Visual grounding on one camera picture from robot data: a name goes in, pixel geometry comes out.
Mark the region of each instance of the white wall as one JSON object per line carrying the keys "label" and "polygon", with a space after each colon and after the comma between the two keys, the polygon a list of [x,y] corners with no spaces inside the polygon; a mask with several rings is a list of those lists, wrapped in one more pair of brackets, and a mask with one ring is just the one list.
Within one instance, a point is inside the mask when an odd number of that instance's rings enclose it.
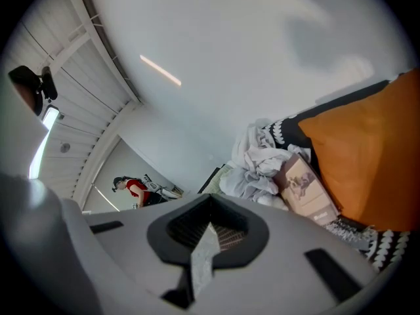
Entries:
{"label": "white wall", "polygon": [[197,193],[223,161],[195,136],[159,112],[141,106],[119,129],[120,137],[149,165],[186,193]]}
{"label": "white wall", "polygon": [[[123,140],[112,151],[102,166],[96,180],[96,187],[114,204],[119,210],[131,209],[136,199],[128,190],[112,191],[112,182],[116,177],[129,176],[142,178],[147,174],[150,179],[162,186],[173,188],[173,183],[150,167],[138,156]],[[93,213],[115,211],[115,209],[94,189],[87,197],[84,209]]]}
{"label": "white wall", "polygon": [[[142,99],[214,155],[283,118],[414,65],[380,0],[94,0]],[[139,60],[182,81],[180,88]]]}

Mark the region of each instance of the ceiling light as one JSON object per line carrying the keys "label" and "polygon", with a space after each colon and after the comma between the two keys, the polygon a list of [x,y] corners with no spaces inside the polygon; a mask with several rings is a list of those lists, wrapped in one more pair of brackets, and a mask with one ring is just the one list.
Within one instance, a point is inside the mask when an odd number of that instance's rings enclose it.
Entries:
{"label": "ceiling light", "polygon": [[156,69],[158,72],[160,72],[165,77],[169,78],[172,82],[174,82],[178,86],[181,86],[181,81],[178,78],[172,76],[168,71],[166,71],[165,69],[161,68],[156,63],[153,63],[151,60],[149,60],[148,58],[146,58],[146,57],[144,57],[142,55],[140,55],[140,59],[143,62],[149,64],[152,68]]}
{"label": "ceiling light", "polygon": [[96,189],[96,191],[110,204],[112,207],[119,212],[119,209],[111,203],[111,201],[105,197],[105,195],[92,183],[92,187]]}
{"label": "ceiling light", "polygon": [[47,144],[48,136],[50,135],[51,128],[54,125],[55,119],[60,112],[54,106],[48,106],[45,111],[44,119],[42,120],[44,126],[48,129],[48,133],[39,145],[38,150],[33,158],[29,168],[29,178],[37,179],[39,175],[39,169],[41,168],[42,155],[44,154],[45,145]]}

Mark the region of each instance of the white cloth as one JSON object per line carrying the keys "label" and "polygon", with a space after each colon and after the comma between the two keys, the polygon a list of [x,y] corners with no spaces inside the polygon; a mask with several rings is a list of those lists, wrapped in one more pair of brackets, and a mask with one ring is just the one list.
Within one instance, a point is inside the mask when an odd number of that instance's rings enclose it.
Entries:
{"label": "white cloth", "polygon": [[260,204],[287,209],[276,196],[278,187],[273,177],[293,153],[310,161],[310,149],[292,144],[287,150],[276,148],[273,137],[257,123],[248,126],[236,139],[232,161],[237,165],[220,179],[220,189],[229,196],[245,198]]}

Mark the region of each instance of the red shirt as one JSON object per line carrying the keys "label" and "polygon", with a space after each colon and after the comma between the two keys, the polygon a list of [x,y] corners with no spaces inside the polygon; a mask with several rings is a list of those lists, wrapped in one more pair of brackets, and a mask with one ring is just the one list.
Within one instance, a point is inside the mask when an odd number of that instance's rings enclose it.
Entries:
{"label": "red shirt", "polygon": [[[145,190],[147,190],[147,187],[144,184],[141,184],[138,180],[128,180],[127,181],[127,189],[130,190],[131,186],[137,186],[141,190],[144,191],[143,203],[146,202],[147,199],[150,196],[150,193],[145,191]],[[131,193],[132,196],[138,197],[138,195],[135,192],[132,192],[131,190],[130,190],[130,193]]]}

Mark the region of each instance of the smoke detector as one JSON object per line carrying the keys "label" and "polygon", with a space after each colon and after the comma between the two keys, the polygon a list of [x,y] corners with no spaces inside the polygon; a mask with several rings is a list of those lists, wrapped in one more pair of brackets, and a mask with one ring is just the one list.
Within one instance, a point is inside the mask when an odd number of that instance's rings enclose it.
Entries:
{"label": "smoke detector", "polygon": [[62,144],[60,147],[60,152],[62,153],[67,153],[70,149],[70,144],[68,144],[67,142]]}

